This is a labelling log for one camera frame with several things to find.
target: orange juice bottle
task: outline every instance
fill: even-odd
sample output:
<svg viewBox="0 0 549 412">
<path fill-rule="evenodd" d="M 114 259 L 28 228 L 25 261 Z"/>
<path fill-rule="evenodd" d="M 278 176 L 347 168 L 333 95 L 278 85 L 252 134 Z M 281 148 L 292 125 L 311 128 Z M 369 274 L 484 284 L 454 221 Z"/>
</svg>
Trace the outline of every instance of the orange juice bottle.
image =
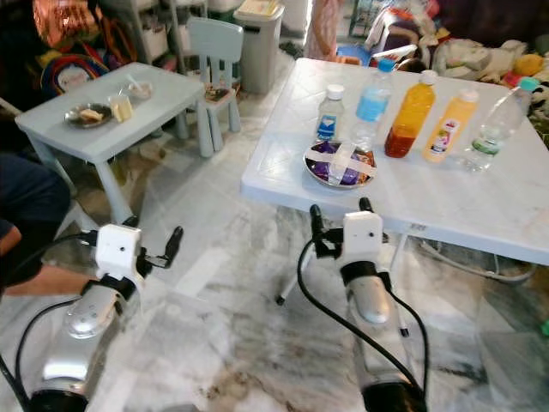
<svg viewBox="0 0 549 412">
<path fill-rule="evenodd" d="M 385 141 L 387 156 L 404 157 L 407 155 L 435 102 L 432 85 L 436 80 L 436 71 L 423 70 L 419 83 L 407 91 L 401 110 L 396 115 L 395 122 Z"/>
<path fill-rule="evenodd" d="M 433 129 L 431 137 L 423 149 L 423 157 L 436 163 L 443 161 L 459 139 L 465 125 L 477 108 L 479 94 L 475 90 L 460 91 L 448 104 L 446 112 Z"/>
</svg>

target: bowl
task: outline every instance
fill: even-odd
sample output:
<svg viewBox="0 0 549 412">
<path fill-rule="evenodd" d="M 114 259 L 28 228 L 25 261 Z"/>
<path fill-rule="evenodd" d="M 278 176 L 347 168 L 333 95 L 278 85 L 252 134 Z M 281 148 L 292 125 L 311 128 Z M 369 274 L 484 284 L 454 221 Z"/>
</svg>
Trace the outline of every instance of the bowl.
<svg viewBox="0 0 549 412">
<path fill-rule="evenodd" d="M 135 97 L 139 100 L 150 99 L 153 95 L 153 83 L 151 82 L 137 82 L 141 87 L 141 90 L 135 83 L 130 83 L 125 87 L 125 92 L 131 97 Z"/>
</svg>

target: person's hand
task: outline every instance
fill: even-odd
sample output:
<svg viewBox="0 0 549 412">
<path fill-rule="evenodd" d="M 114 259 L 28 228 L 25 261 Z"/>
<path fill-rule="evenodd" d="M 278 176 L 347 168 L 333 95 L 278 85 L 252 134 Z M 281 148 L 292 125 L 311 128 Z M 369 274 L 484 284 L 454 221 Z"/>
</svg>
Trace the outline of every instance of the person's hand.
<svg viewBox="0 0 549 412">
<path fill-rule="evenodd" d="M 21 241 L 21 232 L 13 226 L 2 238 L 0 238 L 0 256 L 5 255 Z"/>
</svg>

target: metal plate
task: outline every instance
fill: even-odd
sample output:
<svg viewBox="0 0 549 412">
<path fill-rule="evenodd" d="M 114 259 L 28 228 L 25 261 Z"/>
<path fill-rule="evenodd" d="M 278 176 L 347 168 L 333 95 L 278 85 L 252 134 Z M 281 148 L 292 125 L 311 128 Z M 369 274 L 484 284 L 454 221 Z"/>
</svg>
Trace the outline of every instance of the metal plate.
<svg viewBox="0 0 549 412">
<path fill-rule="evenodd" d="M 329 153 L 332 153 L 332 151 L 337 150 L 339 145 L 340 145 L 339 142 L 325 142 L 325 143 L 313 144 L 311 148 L 313 150 L 316 150 L 317 152 L 321 152 L 321 153 L 325 152 L 326 148 L 329 148 Z M 360 150 L 359 148 L 356 148 L 354 150 L 354 156 L 356 156 L 357 160 L 363 161 L 364 163 L 367 163 L 367 164 L 369 164 L 373 167 L 376 166 L 376 162 L 374 161 L 372 152 L 366 153 L 366 152 Z M 318 170 L 317 170 L 318 167 L 327 168 L 327 166 L 325 166 L 326 165 L 325 163 L 312 161 L 311 159 L 307 159 L 305 157 L 305 155 L 303 156 L 303 162 L 305 164 L 305 168 L 312 175 L 313 178 L 315 178 L 320 183 L 322 183 L 324 185 L 327 185 L 329 187 L 332 187 L 334 189 L 344 189 L 344 190 L 345 189 L 355 189 L 357 187 L 367 185 L 373 179 L 372 176 L 366 176 L 363 173 L 360 173 L 360 175 L 362 175 L 362 176 L 360 176 L 361 177 L 360 183 L 354 183 L 354 184 L 340 183 L 338 185 L 334 185 L 334 184 L 328 182 L 328 180 L 326 179 L 327 178 L 327 173 L 319 173 Z"/>
<path fill-rule="evenodd" d="M 88 120 L 80 116 L 80 112 L 85 109 L 91 109 L 97 113 L 101 113 L 103 118 L 101 120 Z M 112 112 L 109 106 L 100 105 L 98 103 L 87 103 L 85 105 L 79 105 L 73 107 L 65 113 L 65 122 L 71 124 L 80 129 L 90 129 L 92 127 L 98 127 L 105 124 L 112 119 Z"/>
</svg>

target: trash can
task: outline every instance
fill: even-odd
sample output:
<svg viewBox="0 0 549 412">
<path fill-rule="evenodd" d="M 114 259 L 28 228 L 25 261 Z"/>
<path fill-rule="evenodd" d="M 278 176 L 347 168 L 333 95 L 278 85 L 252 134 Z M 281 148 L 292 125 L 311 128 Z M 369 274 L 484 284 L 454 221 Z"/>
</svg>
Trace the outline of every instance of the trash can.
<svg viewBox="0 0 549 412">
<path fill-rule="evenodd" d="M 265 15 L 245 12 L 244 5 L 234 12 L 237 24 L 244 29 L 240 58 L 242 89 L 266 94 L 275 82 L 276 53 L 284 6 L 279 4 L 271 14 Z"/>
</svg>

